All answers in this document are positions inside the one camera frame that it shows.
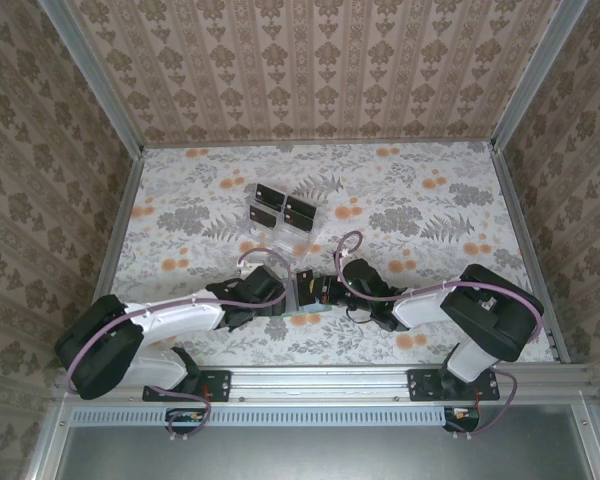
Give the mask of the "grey metal sheet panel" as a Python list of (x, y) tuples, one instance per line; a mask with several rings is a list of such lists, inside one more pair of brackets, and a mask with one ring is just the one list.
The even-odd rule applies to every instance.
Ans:
[(160, 428), (78, 428), (57, 480), (593, 480), (569, 428), (517, 438), (499, 427), (216, 427), (188, 440)]

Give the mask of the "black credit card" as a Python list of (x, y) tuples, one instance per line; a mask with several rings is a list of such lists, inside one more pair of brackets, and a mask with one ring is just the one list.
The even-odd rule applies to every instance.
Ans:
[(298, 305), (311, 305), (315, 301), (313, 293), (314, 275), (311, 269), (296, 274)]
[(279, 190), (258, 183), (256, 185), (255, 200), (270, 209), (280, 212), (285, 204), (287, 195)]
[(317, 211), (314, 205), (292, 195), (287, 197), (285, 209), (307, 218), (314, 218)]
[(314, 226), (314, 218), (287, 209), (284, 211), (284, 223), (300, 231), (311, 232)]
[(251, 204), (249, 206), (249, 219), (266, 229), (275, 229), (280, 219), (280, 211), (262, 204)]

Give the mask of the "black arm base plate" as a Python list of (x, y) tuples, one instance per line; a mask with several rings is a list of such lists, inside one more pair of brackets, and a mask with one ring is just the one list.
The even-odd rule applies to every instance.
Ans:
[(486, 370), (476, 380), (465, 382), (443, 368), (407, 371), (409, 397), (413, 402), (496, 401), (500, 399), (495, 374)]
[[(196, 395), (209, 402), (227, 402), (231, 391), (231, 377), (229, 370), (201, 370), (195, 374), (188, 374), (179, 384), (171, 388), (170, 392)], [(165, 395), (145, 386), (142, 400), (170, 403), (189, 401), (189, 398)]]

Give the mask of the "small black control board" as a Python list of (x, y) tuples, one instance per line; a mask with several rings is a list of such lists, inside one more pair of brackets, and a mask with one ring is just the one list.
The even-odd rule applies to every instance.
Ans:
[(476, 407), (445, 407), (443, 428), (452, 433), (471, 433), (478, 428), (479, 409)]
[(191, 434), (204, 420), (205, 408), (192, 409), (167, 409), (165, 412), (166, 428), (171, 429), (177, 435)]

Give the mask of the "aluminium upright frame post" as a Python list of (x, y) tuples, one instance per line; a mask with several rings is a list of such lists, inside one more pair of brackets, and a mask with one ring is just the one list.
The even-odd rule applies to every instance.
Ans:
[(491, 136), (501, 152), (513, 136), (588, 0), (561, 0)]
[(141, 158), (144, 142), (138, 129), (126, 113), (120, 96), (108, 79), (104, 62), (97, 58), (65, 0), (39, 0), (59, 37), (64, 42), (76, 66), (93, 91), (119, 139), (132, 160)]

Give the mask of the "green card holder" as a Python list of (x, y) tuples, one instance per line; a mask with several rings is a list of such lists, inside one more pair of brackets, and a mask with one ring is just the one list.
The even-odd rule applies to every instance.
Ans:
[(331, 307), (329, 305), (325, 305), (325, 304), (311, 304), (311, 305), (307, 305), (304, 307), (301, 307), (298, 305), (298, 297), (297, 297), (297, 285), (296, 285), (296, 277), (292, 280), (292, 282), (294, 283), (294, 297), (290, 298), (294, 300), (294, 312), (287, 317), (291, 317), (291, 316), (299, 316), (299, 315), (305, 315), (305, 314), (316, 314), (316, 313), (323, 313), (326, 311), (329, 311), (331, 309)]

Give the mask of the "aluminium table back rail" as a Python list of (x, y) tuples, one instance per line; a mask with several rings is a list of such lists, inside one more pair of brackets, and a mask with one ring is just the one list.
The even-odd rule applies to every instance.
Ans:
[(319, 140), (260, 140), (260, 141), (234, 141), (234, 142), (199, 142), (199, 143), (147, 143), (143, 145), (142, 150), (155, 149), (181, 149), (181, 148), (233, 148), (233, 147), (287, 147), (287, 146), (323, 146), (323, 145), (404, 145), (404, 144), (454, 144), (454, 143), (472, 143), (478, 142), (487, 145), (492, 145), (492, 141), (486, 138), (375, 138), (375, 139), (319, 139)]

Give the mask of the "aluminium table side rail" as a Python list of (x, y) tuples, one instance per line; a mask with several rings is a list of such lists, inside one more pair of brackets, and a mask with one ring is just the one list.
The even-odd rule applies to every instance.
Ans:
[(553, 307), (550, 294), (541, 271), (536, 251), (529, 234), (524, 213), (515, 190), (513, 180), (507, 167), (503, 154), (496, 150), (491, 143), (487, 143), (490, 156), (500, 183), (501, 191), (507, 206), (511, 223), (518, 241), (521, 256), (529, 277), (529, 282), (535, 296), (545, 307), (543, 322), (545, 336), (547, 337), (555, 357), (561, 363), (570, 363), (571, 358), (562, 335), (559, 321)]
[(86, 311), (102, 296), (112, 291), (116, 271), (119, 265), (120, 255), (124, 245), (125, 235), (131, 219), (134, 201), (140, 186), (145, 159), (140, 156), (131, 163), (129, 176), (127, 178), (119, 209), (113, 224), (109, 243), (104, 256), (103, 264), (96, 283), (91, 304)]

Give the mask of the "aluminium front mounting rail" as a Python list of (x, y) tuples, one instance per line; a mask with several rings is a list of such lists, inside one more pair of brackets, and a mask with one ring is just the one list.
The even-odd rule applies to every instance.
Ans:
[[(413, 403), (407, 371), (438, 365), (202, 367), (229, 370), (229, 405), (245, 406), (384, 406)], [(513, 404), (566, 405), (597, 400), (597, 388), (583, 365), (522, 363), (500, 366), (494, 373), (502, 405), (515, 391)]]

